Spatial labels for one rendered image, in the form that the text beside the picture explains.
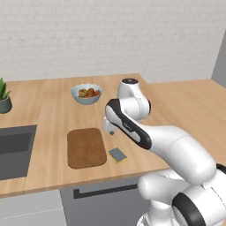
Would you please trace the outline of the grey and yellow sponge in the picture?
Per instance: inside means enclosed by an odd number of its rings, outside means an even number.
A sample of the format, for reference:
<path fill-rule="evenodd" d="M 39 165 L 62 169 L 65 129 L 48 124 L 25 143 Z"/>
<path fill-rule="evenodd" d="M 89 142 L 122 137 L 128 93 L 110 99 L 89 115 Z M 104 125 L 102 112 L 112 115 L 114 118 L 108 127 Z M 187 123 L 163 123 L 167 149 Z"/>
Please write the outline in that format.
<path fill-rule="evenodd" d="M 127 156 L 118 147 L 109 150 L 109 154 L 116 162 L 122 162 L 127 159 Z"/>

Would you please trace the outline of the fruit in bowl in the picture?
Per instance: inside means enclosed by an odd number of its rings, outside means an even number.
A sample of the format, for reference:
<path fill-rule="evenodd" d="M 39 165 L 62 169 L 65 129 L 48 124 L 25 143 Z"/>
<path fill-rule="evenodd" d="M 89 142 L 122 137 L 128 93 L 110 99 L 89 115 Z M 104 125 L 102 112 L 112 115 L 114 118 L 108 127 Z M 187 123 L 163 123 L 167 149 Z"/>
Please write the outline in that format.
<path fill-rule="evenodd" d="M 101 94 L 100 90 L 94 90 L 93 88 L 82 88 L 79 90 L 79 97 L 81 98 L 93 98 Z"/>

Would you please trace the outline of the green plant in grey pot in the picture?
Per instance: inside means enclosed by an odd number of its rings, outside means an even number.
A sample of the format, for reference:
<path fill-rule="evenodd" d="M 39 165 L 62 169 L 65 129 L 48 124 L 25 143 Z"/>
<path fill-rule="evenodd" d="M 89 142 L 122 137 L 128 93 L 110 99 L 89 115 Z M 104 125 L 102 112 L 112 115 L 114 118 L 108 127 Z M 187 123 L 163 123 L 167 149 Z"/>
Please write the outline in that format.
<path fill-rule="evenodd" d="M 12 104 L 10 91 L 7 90 L 7 85 L 4 79 L 0 79 L 0 114 L 6 114 L 11 111 Z"/>

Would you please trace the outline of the dark grey sink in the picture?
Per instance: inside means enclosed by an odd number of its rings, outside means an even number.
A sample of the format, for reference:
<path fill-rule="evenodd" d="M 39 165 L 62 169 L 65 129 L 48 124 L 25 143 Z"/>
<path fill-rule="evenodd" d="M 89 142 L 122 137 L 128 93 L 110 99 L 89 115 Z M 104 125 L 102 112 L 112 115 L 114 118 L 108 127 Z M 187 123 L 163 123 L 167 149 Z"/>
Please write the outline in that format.
<path fill-rule="evenodd" d="M 37 125 L 0 128 L 0 180 L 26 177 Z"/>

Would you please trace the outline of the grey dishwasher front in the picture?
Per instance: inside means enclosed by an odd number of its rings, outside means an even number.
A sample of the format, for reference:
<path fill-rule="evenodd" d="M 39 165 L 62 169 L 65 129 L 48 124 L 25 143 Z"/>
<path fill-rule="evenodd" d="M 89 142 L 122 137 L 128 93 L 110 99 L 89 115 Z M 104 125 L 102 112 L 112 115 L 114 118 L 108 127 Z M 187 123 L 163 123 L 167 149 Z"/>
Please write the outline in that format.
<path fill-rule="evenodd" d="M 73 190 L 92 192 L 134 185 L 138 181 L 139 177 L 130 177 L 61 189 L 67 226 L 136 226 L 148 207 L 148 201 L 141 197 L 138 188 L 76 200 Z"/>

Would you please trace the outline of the grey cupboard drawer front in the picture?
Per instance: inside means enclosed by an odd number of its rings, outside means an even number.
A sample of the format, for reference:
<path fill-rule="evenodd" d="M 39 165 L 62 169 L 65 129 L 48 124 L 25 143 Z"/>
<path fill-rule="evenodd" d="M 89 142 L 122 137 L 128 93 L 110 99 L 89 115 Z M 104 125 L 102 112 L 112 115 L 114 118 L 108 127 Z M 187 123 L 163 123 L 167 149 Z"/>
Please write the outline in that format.
<path fill-rule="evenodd" d="M 36 192 L 0 199 L 0 219 L 61 208 L 58 190 Z"/>

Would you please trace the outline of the brown wooden cutting board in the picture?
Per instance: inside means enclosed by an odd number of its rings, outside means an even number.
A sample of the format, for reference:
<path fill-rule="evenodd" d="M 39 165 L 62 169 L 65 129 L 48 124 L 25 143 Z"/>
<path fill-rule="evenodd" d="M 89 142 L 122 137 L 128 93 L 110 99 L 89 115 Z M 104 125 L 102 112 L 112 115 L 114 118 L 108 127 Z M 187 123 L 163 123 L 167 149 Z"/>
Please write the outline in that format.
<path fill-rule="evenodd" d="M 107 161 L 102 133 L 97 128 L 70 131 L 67 134 L 68 165 L 75 170 L 101 166 Z"/>

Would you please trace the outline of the grey cupboard door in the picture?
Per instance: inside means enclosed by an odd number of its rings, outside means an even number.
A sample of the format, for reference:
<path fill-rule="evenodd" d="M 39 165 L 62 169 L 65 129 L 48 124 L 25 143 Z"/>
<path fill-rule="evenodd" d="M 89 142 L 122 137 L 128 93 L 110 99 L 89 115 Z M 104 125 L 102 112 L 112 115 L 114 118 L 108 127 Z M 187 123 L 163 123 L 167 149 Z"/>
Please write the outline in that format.
<path fill-rule="evenodd" d="M 67 226 L 64 210 L 51 209 L 0 219 L 0 226 Z"/>

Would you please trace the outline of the pale blue bowl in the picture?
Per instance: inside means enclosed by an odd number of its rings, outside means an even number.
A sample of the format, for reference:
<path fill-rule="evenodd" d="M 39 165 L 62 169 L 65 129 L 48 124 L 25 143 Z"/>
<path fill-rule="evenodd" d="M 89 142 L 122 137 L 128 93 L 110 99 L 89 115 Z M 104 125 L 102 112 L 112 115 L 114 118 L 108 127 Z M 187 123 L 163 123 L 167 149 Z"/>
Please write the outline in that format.
<path fill-rule="evenodd" d="M 90 105 L 100 99 L 102 88 L 96 84 L 81 84 L 71 89 L 71 95 L 76 102 L 83 105 Z"/>

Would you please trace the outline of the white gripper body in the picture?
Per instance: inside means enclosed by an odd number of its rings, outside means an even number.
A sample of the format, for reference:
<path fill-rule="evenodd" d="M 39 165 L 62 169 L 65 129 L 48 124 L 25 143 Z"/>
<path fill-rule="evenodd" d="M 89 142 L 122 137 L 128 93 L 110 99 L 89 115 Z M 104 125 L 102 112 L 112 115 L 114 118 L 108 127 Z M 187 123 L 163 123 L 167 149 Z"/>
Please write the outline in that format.
<path fill-rule="evenodd" d="M 116 127 L 105 117 L 103 119 L 103 130 L 107 133 L 111 131 L 115 132 Z"/>

